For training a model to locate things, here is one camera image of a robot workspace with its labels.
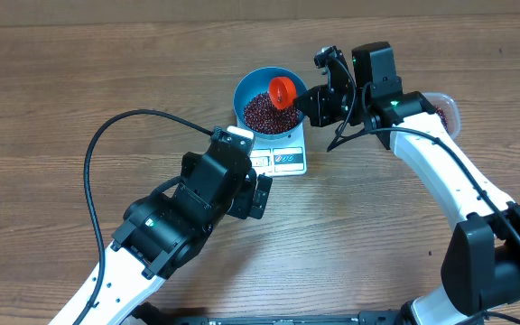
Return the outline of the orange measuring scoop blue handle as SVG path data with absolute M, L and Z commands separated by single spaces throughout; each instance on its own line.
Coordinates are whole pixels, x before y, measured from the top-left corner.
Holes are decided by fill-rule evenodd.
M 275 77 L 269 83 L 268 95 L 276 109 L 284 110 L 293 105 L 297 92 L 291 79 Z

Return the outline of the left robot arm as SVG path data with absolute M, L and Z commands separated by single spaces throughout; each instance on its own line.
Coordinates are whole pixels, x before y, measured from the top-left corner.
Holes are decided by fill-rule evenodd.
M 96 267 L 54 324 L 120 324 L 198 255 L 225 215 L 260 219 L 272 180 L 250 160 L 254 136 L 230 128 L 204 154 L 186 153 L 181 176 L 125 211 Z

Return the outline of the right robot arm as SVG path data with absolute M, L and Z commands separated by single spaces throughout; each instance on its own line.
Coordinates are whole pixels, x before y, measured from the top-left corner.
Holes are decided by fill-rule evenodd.
M 333 47 L 315 55 L 327 77 L 293 104 L 317 127 L 335 126 L 332 147 L 349 141 L 345 128 L 375 135 L 404 161 L 435 198 L 452 237 L 441 285 L 404 304 L 399 324 L 476 324 L 520 301 L 520 203 L 492 184 L 451 139 L 436 106 L 404 92 L 387 42 Z

